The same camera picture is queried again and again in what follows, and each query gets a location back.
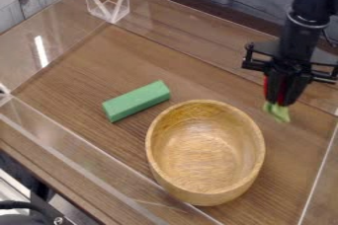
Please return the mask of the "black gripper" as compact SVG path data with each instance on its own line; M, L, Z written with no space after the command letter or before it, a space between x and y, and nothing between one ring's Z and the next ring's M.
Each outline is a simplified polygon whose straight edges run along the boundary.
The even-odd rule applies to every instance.
M242 67L268 74L265 96L272 104L293 105L310 81L338 81L338 57L317 47L325 28L286 20L278 39L246 45Z

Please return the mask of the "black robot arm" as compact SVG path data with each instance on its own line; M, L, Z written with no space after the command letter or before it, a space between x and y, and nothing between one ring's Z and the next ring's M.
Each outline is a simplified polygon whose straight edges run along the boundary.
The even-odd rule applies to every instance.
M312 82L337 82L338 57L317 48L337 15L338 0L293 0L280 38L246 45L242 67L265 74L265 97L273 105L293 105Z

